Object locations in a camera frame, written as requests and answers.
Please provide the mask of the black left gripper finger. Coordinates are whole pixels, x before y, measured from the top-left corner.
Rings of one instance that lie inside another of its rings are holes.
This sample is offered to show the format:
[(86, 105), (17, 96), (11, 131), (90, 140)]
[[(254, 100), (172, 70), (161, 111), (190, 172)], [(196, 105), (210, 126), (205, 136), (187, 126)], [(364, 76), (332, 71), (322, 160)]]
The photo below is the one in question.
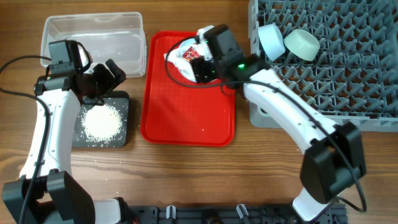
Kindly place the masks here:
[(99, 100), (103, 99), (103, 96), (112, 92), (120, 82), (99, 82)]
[(121, 84), (126, 80), (126, 73), (116, 65), (113, 59), (108, 59), (105, 64), (109, 68), (109, 71), (114, 75), (115, 83)]

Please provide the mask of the mint green bowl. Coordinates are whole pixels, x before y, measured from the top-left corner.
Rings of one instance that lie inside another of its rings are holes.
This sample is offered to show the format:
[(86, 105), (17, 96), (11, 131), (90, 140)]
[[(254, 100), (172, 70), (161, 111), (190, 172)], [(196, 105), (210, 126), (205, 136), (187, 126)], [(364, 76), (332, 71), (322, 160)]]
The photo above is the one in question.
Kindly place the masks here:
[(320, 50), (320, 43), (311, 33), (295, 29), (284, 38), (284, 45), (297, 57), (313, 61)]

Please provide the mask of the light blue bowl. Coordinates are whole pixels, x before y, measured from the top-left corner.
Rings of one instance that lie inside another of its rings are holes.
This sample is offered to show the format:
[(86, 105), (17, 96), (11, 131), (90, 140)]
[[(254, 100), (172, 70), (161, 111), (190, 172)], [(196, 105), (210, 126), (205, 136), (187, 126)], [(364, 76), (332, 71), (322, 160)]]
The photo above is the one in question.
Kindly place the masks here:
[(258, 34), (261, 46), (271, 61), (278, 59), (285, 53), (284, 39), (275, 23), (260, 27)]

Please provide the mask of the white napkin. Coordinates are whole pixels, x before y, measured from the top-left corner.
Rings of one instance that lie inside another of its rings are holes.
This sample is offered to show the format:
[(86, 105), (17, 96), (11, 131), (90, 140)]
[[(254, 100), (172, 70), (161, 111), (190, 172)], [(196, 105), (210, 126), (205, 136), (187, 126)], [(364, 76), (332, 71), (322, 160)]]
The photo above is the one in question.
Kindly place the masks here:
[(175, 66), (175, 64), (177, 63), (177, 59), (176, 59), (176, 56), (175, 56), (175, 54), (176, 54), (176, 49), (173, 49), (173, 50), (171, 51), (171, 53), (169, 53), (169, 56), (168, 56), (168, 57), (166, 57), (167, 54), (164, 54), (164, 58), (166, 59), (166, 61), (172, 63), (174, 66)]

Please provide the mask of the light blue plate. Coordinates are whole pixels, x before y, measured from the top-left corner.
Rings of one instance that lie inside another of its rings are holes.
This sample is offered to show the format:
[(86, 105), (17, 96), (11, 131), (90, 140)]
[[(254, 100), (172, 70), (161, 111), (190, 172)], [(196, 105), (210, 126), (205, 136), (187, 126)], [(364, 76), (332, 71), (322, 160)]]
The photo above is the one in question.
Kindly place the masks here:
[(183, 53), (189, 47), (194, 47), (195, 50), (199, 53), (199, 50), (197, 49), (198, 45), (197, 45), (195, 39), (184, 40), (176, 49), (175, 56), (177, 59), (177, 63), (175, 64), (175, 67), (179, 70), (179, 72), (182, 74), (182, 76), (185, 79), (187, 79), (193, 83), (196, 83), (195, 78), (193, 76), (193, 70), (190, 65), (190, 62), (188, 62), (182, 58)]

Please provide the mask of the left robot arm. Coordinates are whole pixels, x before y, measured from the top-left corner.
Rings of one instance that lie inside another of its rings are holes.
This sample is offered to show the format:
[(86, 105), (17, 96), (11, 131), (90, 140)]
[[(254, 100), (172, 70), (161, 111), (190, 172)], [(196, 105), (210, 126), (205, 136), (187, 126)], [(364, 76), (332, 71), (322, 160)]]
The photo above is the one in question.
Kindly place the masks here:
[(4, 184), (2, 200), (17, 223), (129, 223), (135, 218), (121, 197), (94, 201), (72, 177), (75, 121), (82, 105), (103, 106), (104, 96), (126, 79), (109, 59), (88, 73), (84, 46), (75, 40), (49, 44), (51, 62), (37, 79), (37, 121), (29, 156), (17, 181)]

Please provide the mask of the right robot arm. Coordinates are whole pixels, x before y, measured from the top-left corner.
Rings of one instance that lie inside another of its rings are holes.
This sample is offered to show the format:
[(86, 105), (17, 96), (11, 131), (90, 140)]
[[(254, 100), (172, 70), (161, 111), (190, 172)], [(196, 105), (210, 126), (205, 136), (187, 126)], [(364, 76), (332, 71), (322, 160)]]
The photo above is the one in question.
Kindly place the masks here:
[(228, 88), (241, 88), (245, 99), (263, 109), (301, 150), (303, 189), (292, 202), (301, 220), (316, 220), (351, 186), (360, 196), (359, 212), (365, 212), (359, 180), (366, 174), (366, 164), (359, 129), (351, 122), (339, 125), (316, 111), (265, 60), (244, 55), (226, 24), (199, 29), (194, 39), (204, 54), (192, 62), (198, 87), (208, 87), (204, 78), (213, 76)]

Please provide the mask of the red snack wrapper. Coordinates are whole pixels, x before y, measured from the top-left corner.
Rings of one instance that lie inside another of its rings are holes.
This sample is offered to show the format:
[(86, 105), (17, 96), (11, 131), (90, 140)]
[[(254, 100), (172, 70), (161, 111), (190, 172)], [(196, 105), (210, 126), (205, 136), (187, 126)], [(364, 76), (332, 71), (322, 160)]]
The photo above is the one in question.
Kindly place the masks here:
[(182, 58), (188, 62), (200, 57), (201, 55), (195, 50), (194, 47), (189, 47), (182, 55)]

